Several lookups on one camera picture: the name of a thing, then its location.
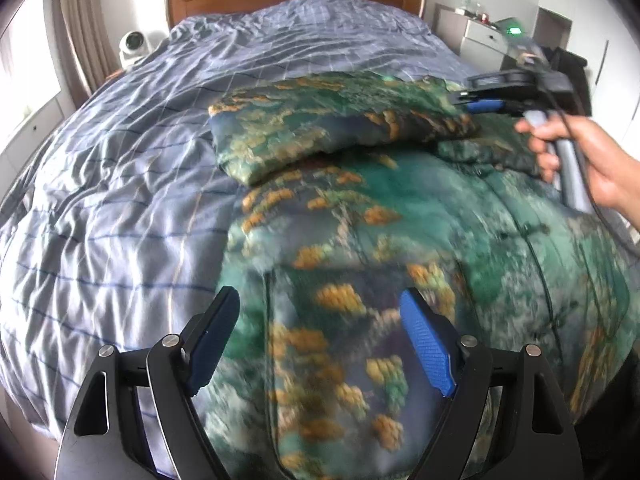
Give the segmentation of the white round fan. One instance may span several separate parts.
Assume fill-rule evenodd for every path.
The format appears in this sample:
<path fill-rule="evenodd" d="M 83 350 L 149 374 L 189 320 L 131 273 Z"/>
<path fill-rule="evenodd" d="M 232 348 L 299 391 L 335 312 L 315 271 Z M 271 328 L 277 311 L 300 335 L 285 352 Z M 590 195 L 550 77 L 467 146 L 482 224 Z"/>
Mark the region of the white round fan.
<path fill-rule="evenodd" d="M 151 53 L 149 41 L 146 39 L 143 32 L 138 30 L 132 30 L 127 32 L 119 40 L 119 61 L 123 70 L 128 70 L 142 58 L 145 58 Z"/>

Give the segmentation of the black jacket on chair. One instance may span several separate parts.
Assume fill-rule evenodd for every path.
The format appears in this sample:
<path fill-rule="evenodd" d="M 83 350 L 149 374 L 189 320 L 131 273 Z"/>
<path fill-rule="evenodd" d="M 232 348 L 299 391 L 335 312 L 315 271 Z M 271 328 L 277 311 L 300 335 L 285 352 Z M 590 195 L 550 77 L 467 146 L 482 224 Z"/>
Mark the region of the black jacket on chair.
<path fill-rule="evenodd" d="M 563 73 L 573 85 L 582 114 L 592 115 L 591 96 L 587 79 L 587 61 L 581 56 L 568 52 L 560 47 L 551 49 L 543 47 L 542 52 L 550 66 L 557 72 Z"/>

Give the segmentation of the white desk with drawers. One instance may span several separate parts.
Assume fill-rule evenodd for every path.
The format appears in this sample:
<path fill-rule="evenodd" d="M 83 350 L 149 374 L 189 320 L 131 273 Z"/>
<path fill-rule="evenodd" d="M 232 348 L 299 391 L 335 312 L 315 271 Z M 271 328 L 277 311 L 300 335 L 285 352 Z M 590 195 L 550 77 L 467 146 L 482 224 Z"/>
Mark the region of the white desk with drawers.
<path fill-rule="evenodd" d="M 463 10 L 441 3 L 435 6 L 432 31 L 457 55 L 461 55 L 462 48 L 469 42 L 502 54 L 508 52 L 506 38 L 498 29 L 482 23 Z"/>

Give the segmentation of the blue checked duvet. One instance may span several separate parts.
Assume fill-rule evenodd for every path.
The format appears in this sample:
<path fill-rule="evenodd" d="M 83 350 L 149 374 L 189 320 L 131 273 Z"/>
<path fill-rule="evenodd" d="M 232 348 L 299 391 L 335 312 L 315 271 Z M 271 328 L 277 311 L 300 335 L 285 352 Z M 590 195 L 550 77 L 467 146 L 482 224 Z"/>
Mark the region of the blue checked duvet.
<path fill-rule="evenodd" d="M 420 18 L 368 0 L 194 16 L 41 145 L 1 208 L 1 383 L 44 466 L 98 349 L 148 344 L 213 296 L 242 188 L 207 105 L 329 70 L 471 73 Z"/>

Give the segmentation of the green landscape print padded jacket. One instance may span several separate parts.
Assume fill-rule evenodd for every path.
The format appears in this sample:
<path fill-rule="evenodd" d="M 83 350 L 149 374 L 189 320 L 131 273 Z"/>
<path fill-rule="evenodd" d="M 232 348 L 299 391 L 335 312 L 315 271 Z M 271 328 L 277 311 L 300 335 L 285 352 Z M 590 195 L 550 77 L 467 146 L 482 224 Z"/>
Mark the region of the green landscape print padded jacket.
<path fill-rule="evenodd" d="M 243 191 L 220 284 L 241 312 L 198 396 L 235 479 L 397 479 L 442 414 L 401 325 L 413 287 L 486 346 L 544 350 L 574 420 L 639 333 L 639 275 L 591 214 L 541 181 L 510 118 L 450 84 L 322 74 L 209 109 Z"/>

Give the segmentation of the white wardrobe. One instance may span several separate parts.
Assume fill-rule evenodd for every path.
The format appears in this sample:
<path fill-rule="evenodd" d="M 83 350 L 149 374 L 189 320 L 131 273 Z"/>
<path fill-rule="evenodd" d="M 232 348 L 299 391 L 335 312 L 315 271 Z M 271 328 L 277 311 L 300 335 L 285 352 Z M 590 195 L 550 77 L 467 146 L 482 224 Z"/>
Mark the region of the white wardrobe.
<path fill-rule="evenodd" d="M 587 61 L 593 119 L 621 138 L 639 131 L 639 49 L 608 0 L 538 0 L 540 42 Z"/>

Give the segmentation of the beige curtain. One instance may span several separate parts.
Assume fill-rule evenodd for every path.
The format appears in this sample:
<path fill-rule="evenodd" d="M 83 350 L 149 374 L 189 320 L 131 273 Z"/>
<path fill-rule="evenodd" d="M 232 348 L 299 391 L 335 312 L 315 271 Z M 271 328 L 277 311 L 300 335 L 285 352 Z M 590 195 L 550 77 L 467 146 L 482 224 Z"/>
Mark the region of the beige curtain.
<path fill-rule="evenodd" d="M 118 62 L 108 42 L 101 0 L 51 0 L 53 37 L 63 81 L 74 107 L 81 107 Z"/>

